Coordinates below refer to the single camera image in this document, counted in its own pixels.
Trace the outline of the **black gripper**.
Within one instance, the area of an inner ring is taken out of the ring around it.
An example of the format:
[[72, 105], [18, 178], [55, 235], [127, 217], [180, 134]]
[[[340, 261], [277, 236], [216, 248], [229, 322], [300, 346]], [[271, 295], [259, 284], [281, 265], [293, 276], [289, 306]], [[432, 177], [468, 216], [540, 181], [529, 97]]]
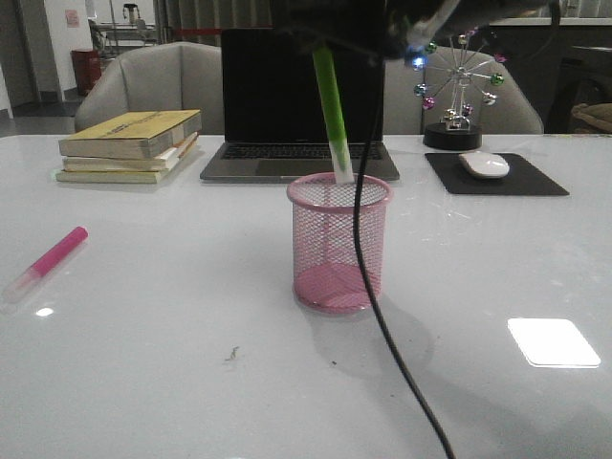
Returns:
[[436, 33], [478, 24], [476, 1], [273, 1], [273, 27], [308, 51], [327, 44], [385, 59], [420, 52]]

